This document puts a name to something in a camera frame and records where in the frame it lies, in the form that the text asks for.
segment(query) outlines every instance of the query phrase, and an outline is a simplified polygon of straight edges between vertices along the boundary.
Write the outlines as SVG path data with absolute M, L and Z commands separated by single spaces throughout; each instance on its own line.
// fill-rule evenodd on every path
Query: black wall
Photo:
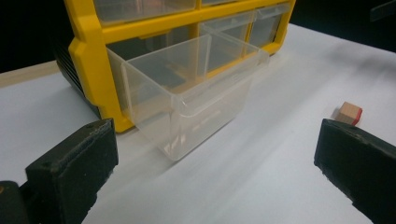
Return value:
M 291 23 L 396 52 L 396 16 L 369 21 L 370 8 L 385 2 L 297 0 Z M 0 73 L 54 60 L 43 22 L 51 8 L 44 1 L 7 0 L 0 8 Z

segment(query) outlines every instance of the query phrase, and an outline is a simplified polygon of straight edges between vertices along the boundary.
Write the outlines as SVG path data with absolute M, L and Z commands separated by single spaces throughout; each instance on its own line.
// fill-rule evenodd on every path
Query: transparent plastic bin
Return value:
M 236 116 L 253 72 L 268 58 L 233 37 L 208 32 L 124 62 L 129 118 L 177 161 Z
M 203 6 L 210 6 L 210 5 L 217 5 L 217 4 L 223 4 L 223 3 L 228 3 L 228 2 L 236 2 L 237 0 L 202 0 L 202 5 Z
M 274 41 L 282 14 L 289 10 L 290 5 L 285 3 L 204 21 L 201 24 L 261 48 Z
M 195 9 L 196 0 L 93 0 L 100 22 L 108 25 Z
M 189 31 L 190 28 L 188 26 L 180 26 L 164 35 L 156 35 L 146 39 L 137 37 L 107 45 L 107 55 L 116 85 L 120 110 L 124 116 L 128 116 L 128 102 L 125 96 L 121 64 L 132 58 L 151 53 L 152 51 L 187 41 L 190 39 Z
M 274 42 L 282 14 L 289 10 L 288 3 L 257 9 L 248 42 L 259 48 Z
M 247 38 L 248 26 L 250 23 L 253 23 L 255 19 L 255 11 L 248 11 L 238 13 L 232 16 L 222 17 L 210 21 L 201 22 L 201 30 L 202 27 L 204 30 L 213 29 L 217 32 L 222 32 L 224 34 L 233 36 L 237 39 L 245 41 Z

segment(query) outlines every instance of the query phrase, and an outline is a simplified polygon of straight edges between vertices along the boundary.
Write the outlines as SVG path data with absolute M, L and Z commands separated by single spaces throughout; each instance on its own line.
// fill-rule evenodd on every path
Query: yellow plastic frame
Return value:
M 75 35 L 69 46 L 69 52 L 85 97 L 91 104 L 99 108 L 102 119 L 114 119 L 116 132 L 118 133 L 132 128 L 134 125 L 120 110 L 116 86 L 107 57 L 106 44 L 134 37 L 143 38 L 163 34 L 176 27 L 198 24 L 200 21 L 229 16 L 255 8 L 289 3 L 290 11 L 283 14 L 276 31 L 275 41 L 263 47 L 270 54 L 274 54 L 283 44 L 295 4 L 295 0 L 242 0 L 223 5 L 202 7 L 201 1 L 197 0 L 196 9 L 193 11 L 143 21 L 102 26 L 96 16 L 93 0 L 64 0 L 64 2 Z

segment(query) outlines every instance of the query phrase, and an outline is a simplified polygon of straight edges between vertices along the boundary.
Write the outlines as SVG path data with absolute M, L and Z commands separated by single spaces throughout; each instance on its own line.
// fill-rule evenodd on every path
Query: small drawer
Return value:
M 257 9 L 248 42 L 259 48 L 274 42 L 280 19 L 289 10 L 287 3 Z
M 107 45 L 107 55 L 116 85 L 120 110 L 124 116 L 129 115 L 126 112 L 128 102 L 125 95 L 121 64 L 132 58 L 187 41 L 190 39 L 190 32 L 191 28 L 189 26 L 181 26 L 163 35 L 155 35 L 145 39 L 136 37 Z
M 280 19 L 289 10 L 290 5 L 285 3 L 205 21 L 201 25 L 262 48 L 274 41 Z
M 203 6 L 212 6 L 229 2 L 236 2 L 237 0 L 202 0 Z
M 104 25 L 137 21 L 195 9 L 196 0 L 93 0 Z
M 253 72 L 269 58 L 228 35 L 203 33 L 124 61 L 120 67 L 128 118 L 174 161 L 236 116 Z

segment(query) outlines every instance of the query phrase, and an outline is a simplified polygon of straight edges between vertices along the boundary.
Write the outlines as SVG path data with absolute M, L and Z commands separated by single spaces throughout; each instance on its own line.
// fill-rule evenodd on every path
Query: black rubber pad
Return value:
M 30 164 L 27 184 L 39 195 L 39 222 L 81 223 L 118 162 L 113 121 L 104 119 L 82 127 Z
M 396 147 L 324 119 L 315 165 L 374 223 L 396 223 Z
M 0 181 L 0 223 L 29 224 L 18 184 Z

